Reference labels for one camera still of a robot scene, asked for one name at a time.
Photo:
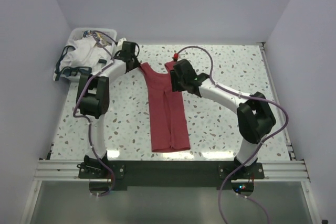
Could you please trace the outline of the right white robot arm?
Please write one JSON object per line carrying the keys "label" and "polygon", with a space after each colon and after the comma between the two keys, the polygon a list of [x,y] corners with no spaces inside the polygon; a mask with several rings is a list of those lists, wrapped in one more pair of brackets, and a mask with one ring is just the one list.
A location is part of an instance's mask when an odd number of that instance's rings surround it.
{"label": "right white robot arm", "polygon": [[238,128],[243,140],[235,157],[234,173],[239,178],[250,175],[253,171],[252,164],[257,160],[257,147],[276,124],[265,96],[260,92],[234,95],[236,91],[233,89],[224,91],[211,82],[208,74],[197,74],[186,59],[174,63],[170,75],[172,91],[186,91],[212,100],[237,115]]}

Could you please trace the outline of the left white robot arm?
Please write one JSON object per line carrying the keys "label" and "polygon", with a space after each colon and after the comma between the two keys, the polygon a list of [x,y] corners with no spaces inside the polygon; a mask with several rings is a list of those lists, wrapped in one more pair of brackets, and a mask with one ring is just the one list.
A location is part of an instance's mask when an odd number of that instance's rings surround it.
{"label": "left white robot arm", "polygon": [[109,165],[102,159],[107,155],[104,118],[110,104],[110,84],[140,66],[139,52],[137,43],[123,41],[104,67],[90,74],[82,74],[79,79],[73,117],[87,120],[86,156],[97,159],[90,166],[91,173],[97,178],[105,177],[109,171]]}

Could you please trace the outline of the red tank top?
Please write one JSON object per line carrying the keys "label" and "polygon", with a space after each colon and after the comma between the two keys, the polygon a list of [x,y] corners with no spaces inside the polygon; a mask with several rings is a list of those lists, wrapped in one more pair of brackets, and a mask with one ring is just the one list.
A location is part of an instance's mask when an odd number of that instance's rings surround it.
{"label": "red tank top", "polygon": [[148,89],[151,149],[156,153],[187,151],[191,148],[183,97],[172,90],[170,71],[175,62],[164,64],[166,73],[140,65]]}

